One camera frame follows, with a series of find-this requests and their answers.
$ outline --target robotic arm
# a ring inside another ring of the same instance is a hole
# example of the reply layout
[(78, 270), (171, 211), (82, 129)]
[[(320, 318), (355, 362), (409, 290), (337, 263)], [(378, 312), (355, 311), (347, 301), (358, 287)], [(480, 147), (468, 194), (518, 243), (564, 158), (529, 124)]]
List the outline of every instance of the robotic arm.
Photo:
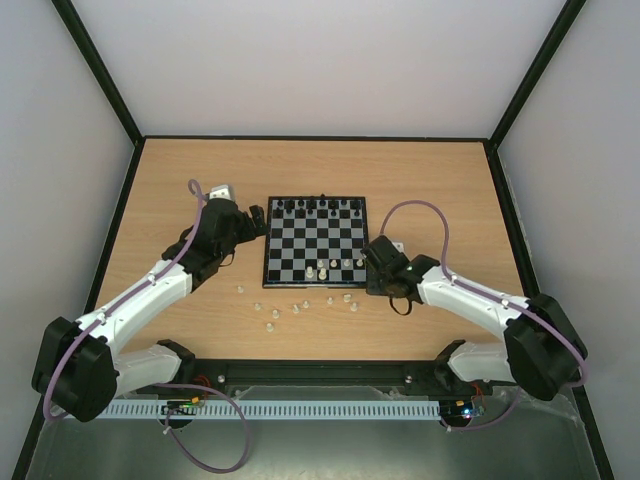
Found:
[[(396, 312), (393, 302), (399, 298), (409, 302), (406, 314), (413, 302), (441, 307), (502, 340), (452, 344), (450, 375), (464, 382), (515, 382), (542, 400), (551, 400), (576, 376), (587, 349), (555, 299), (498, 292), (456, 275), (434, 258), (418, 255), (409, 261), (398, 247), (381, 235), (363, 250), (375, 289), (389, 297)], [(581, 373), (584, 380), (586, 371)]]
[(238, 244), (266, 234), (262, 208), (250, 207), (251, 216), (241, 212), (229, 186), (212, 189), (204, 200), (193, 239), (191, 227), (117, 298), (75, 322), (59, 317), (46, 328), (32, 379), (36, 391), (46, 392), (64, 353), (96, 320), (100, 324), (53, 378), (53, 402), (78, 420), (92, 420), (123, 393), (175, 379), (188, 383), (195, 357), (175, 342), (162, 340), (148, 350), (120, 352), (158, 313), (215, 275), (225, 258), (233, 258)]

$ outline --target black frame edge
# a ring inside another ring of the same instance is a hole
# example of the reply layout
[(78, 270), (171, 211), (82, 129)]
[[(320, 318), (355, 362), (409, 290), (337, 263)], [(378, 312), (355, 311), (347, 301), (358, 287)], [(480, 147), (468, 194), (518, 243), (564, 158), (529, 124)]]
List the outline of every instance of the black frame edge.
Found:
[[(502, 211), (502, 217), (504, 219), (505, 228), (509, 237), (509, 243), (511, 244), (511, 250), (516, 262), (516, 268), (518, 269), (518, 276), (520, 277), (520, 283), (522, 284), (522, 290), (527, 297), (532, 297), (540, 293), (540, 287), (536, 279), (535, 272), (533, 270), (533, 264), (531, 263), (531, 256), (529, 255), (529, 249), (522, 233), (520, 226), (520, 219), (516, 213), (516, 209), (509, 189), (509, 184), (498, 155), (498, 148), (492, 144), (489, 140), (484, 144), (485, 152), (487, 154), (487, 161), (489, 162), (489, 170), (491, 171), (491, 177), (493, 178), (493, 184), (496, 189), (496, 195), (498, 197), (498, 203), (500, 204), (500, 210)], [(573, 395), (578, 407), (578, 412), (587, 432), (587, 438), (589, 445), (591, 446), (591, 453), (600, 474), (600, 478), (604, 480), (613, 480), (613, 470), (611, 469), (611, 463), (607, 457), (607, 452), (602, 443), (600, 432), (596, 424), (593, 410), (591, 410), (591, 404), (587, 397), (587, 392), (584, 387), (574, 388)]]
[(509, 133), (522, 107), (524, 107), (531, 92), (533, 92), (533, 89), (538, 84), (540, 77), (542, 77), (542, 74), (551, 62), (551, 59), (558, 50), (567, 32), (569, 32), (571, 25), (573, 25), (573, 22), (586, 1), (587, 0), (567, 0), (562, 10), (560, 10), (556, 21), (540, 46), (540, 50), (538, 50), (533, 62), (529, 66), (522, 82), (520, 82), (516, 93), (513, 95), (511, 102), (498, 122), (493, 135), (491, 135), (492, 145), (499, 147), (507, 136), (507, 133)]
[(135, 179), (136, 172), (138, 171), (138, 165), (140, 164), (140, 158), (142, 157), (144, 145), (145, 139), (143, 138), (136, 144), (133, 150), (133, 155), (131, 156), (131, 161), (129, 162), (129, 168), (127, 169), (127, 173), (122, 184), (122, 190), (120, 190), (120, 195), (118, 196), (118, 203), (116, 204), (116, 209), (113, 212), (113, 218), (111, 219), (111, 223), (109, 225), (107, 238), (104, 242), (102, 253), (100, 254), (98, 266), (96, 267), (96, 274), (93, 277), (93, 282), (91, 283), (91, 290), (89, 290), (87, 303), (84, 307), (84, 313), (92, 312), (96, 308), (98, 296), (100, 295), (100, 289), (102, 288), (102, 282), (104, 280), (105, 274), (107, 273), (109, 260), (111, 259), (111, 252), (113, 251), (113, 246), (116, 243), (118, 230), (120, 229), (120, 223), (122, 222), (124, 210), (127, 206), (127, 201), (129, 200), (129, 193), (131, 192), (133, 180)]
[(281, 140), (297, 142), (484, 143), (481, 137), (384, 137), (359, 135), (146, 135), (149, 140)]
[(143, 140), (140, 129), (136, 125), (135, 120), (131, 116), (127, 105), (124, 103), (122, 95), (118, 91), (118, 87), (111, 78), (107, 67), (105, 66), (98, 49), (91, 40), (87, 29), (85, 28), (78, 12), (71, 0), (51, 0), (54, 7), (58, 11), (60, 18), (64, 22), (71, 34), (71, 37), (75, 41), (80, 53), (84, 57), (87, 65), (91, 69), (93, 76), (102, 88), (107, 100), (111, 104), (113, 111), (120, 120), (122, 127), (129, 135), (131, 142), (136, 145)]
[(40, 438), (40, 431), (44, 426), (44, 415), (42, 415), (42, 407), (44, 405), (44, 397), (40, 397), (36, 411), (33, 414), (33, 419), (29, 425), (27, 436), (24, 439), (22, 450), (20, 450), (20, 456), (18, 457), (18, 463), (11, 475), (12, 480), (23, 480), (27, 478), (29, 473), (29, 467), (31, 467), (31, 460), (33, 454), (36, 451), (36, 445), (38, 444), (38, 438)]
[[(120, 195), (118, 197), (118, 203), (116, 204), (116, 209), (114, 211), (111, 224), (109, 225), (107, 238), (104, 242), (102, 253), (100, 254), (98, 266), (96, 267), (96, 274), (93, 277), (93, 282), (91, 283), (91, 290), (89, 290), (89, 295), (87, 297), (87, 302), (84, 308), (85, 313), (93, 311), (95, 309), (96, 302), (98, 301), (98, 295), (100, 294), (102, 281), (104, 280), (104, 276), (107, 271), (107, 265), (109, 264), (109, 259), (111, 258), (111, 252), (113, 251), (113, 246), (116, 241), (118, 229), (120, 228), (120, 223), (124, 215), (124, 209), (127, 205), (127, 200), (129, 199), (131, 187), (133, 186), (133, 180), (136, 176), (138, 165), (140, 164), (140, 158), (142, 156), (144, 144), (145, 141), (144, 138), (142, 138), (136, 144), (133, 150), (129, 168), (127, 169), (127, 173), (122, 184), (122, 189), (120, 190)], [(20, 451), (20, 456), (18, 457), (18, 463), (16, 463), (16, 467), (13, 471), (13, 475), (11, 477), (12, 480), (23, 480), (26, 478), (27, 473), (29, 472), (31, 460), (38, 443), (38, 438), (40, 437), (40, 431), (44, 426), (42, 404), (43, 397), (40, 397), (40, 403), (38, 404), (38, 408), (33, 415), (33, 420), (31, 421), (27, 436), (22, 445), (22, 450)]]

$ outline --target chessboard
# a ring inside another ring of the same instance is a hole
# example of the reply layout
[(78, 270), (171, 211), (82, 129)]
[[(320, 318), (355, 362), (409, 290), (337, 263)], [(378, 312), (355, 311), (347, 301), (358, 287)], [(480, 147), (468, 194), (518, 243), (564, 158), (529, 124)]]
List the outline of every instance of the chessboard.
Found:
[(364, 197), (269, 197), (263, 287), (364, 288)]

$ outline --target white cable tray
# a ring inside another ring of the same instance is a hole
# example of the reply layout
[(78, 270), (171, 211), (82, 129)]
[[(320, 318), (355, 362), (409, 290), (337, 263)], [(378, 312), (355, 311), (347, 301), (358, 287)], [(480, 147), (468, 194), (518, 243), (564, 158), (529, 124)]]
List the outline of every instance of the white cable tray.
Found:
[[(239, 400), (248, 420), (440, 420), (439, 404), (432, 401), (263, 401)], [(100, 419), (158, 419), (167, 413), (167, 401), (113, 400)], [(223, 400), (188, 407), (171, 418), (238, 419)]]

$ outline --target wooden table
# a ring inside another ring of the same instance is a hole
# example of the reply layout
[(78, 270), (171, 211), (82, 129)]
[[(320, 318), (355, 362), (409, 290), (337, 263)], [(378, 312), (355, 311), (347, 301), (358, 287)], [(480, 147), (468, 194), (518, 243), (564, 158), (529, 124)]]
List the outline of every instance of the wooden table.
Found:
[[(192, 225), (196, 202), (187, 181), (203, 189), (229, 183), (241, 209), (267, 206), (270, 195), (362, 195), (369, 234), (378, 233), (396, 203), (425, 199), (440, 206), (451, 226), (449, 264), (460, 275), (520, 294), (487, 159), (480, 143), (334, 142), (279, 140), (147, 140), (104, 279), (98, 305), (142, 277), (167, 246)], [(387, 235), (410, 258), (439, 258), (438, 217), (419, 206), (393, 217)], [(193, 295), (142, 329), (128, 350), (171, 338), (200, 358), (307, 360), (430, 360), (452, 340), (493, 337), (444, 310), (416, 305), (407, 317), (386, 298), (350, 290), (263, 289), (264, 238), (237, 248), (224, 268)], [(238, 293), (237, 287), (244, 287)], [(328, 305), (326, 298), (336, 301)], [(299, 314), (294, 303), (309, 300)], [(263, 308), (256, 311), (255, 303)], [(271, 315), (281, 310), (279, 319)], [(267, 332), (267, 323), (275, 329)]]

